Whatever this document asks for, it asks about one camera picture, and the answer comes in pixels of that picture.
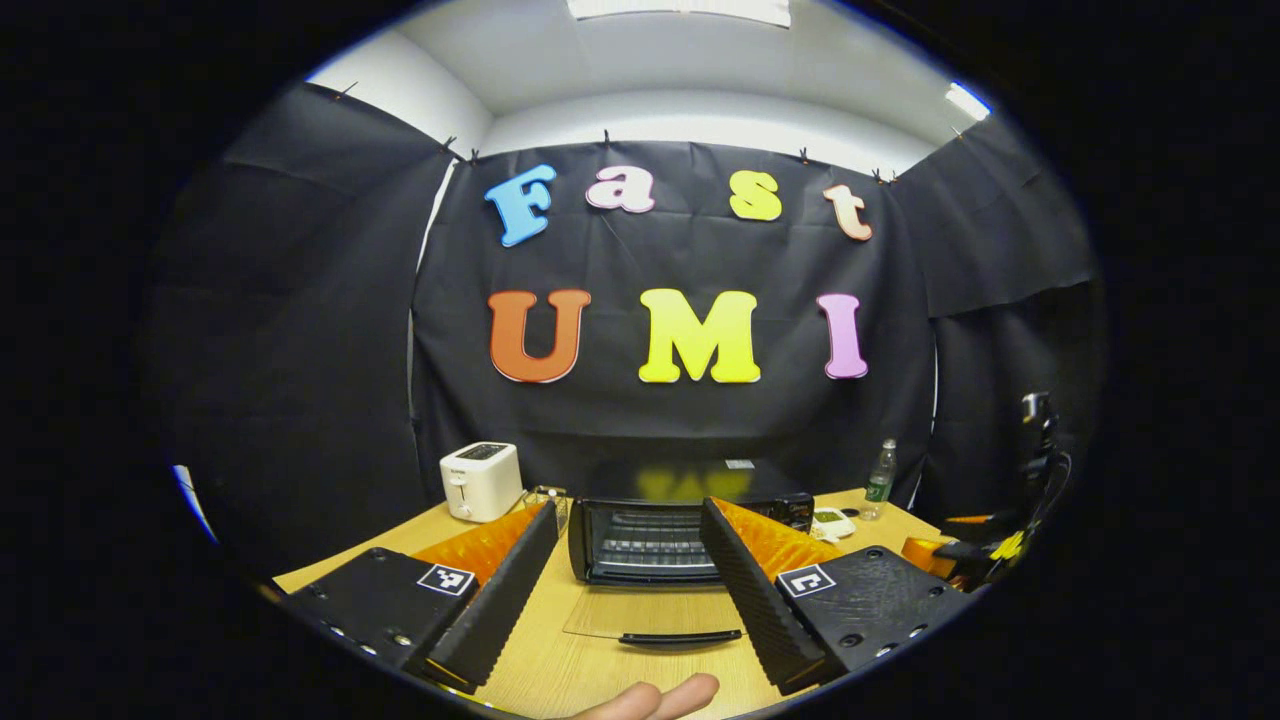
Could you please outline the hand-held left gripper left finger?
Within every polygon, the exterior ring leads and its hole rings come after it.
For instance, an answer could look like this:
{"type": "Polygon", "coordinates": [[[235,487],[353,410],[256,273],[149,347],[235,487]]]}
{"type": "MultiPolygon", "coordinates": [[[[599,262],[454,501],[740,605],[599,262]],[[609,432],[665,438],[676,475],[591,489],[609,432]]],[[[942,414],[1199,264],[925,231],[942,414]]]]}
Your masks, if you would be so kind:
{"type": "Polygon", "coordinates": [[[536,501],[417,553],[365,550],[285,606],[384,667],[472,694],[557,541],[554,503],[536,501]]]}

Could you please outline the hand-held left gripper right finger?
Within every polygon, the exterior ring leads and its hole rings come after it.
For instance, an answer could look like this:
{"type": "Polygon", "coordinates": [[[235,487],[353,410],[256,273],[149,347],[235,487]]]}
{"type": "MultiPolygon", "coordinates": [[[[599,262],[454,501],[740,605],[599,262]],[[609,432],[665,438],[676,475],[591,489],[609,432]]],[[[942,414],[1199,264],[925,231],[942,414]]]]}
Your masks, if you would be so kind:
{"type": "Polygon", "coordinates": [[[721,498],[704,501],[700,537],[781,694],[864,675],[978,598],[883,546],[840,553],[721,498]]]}

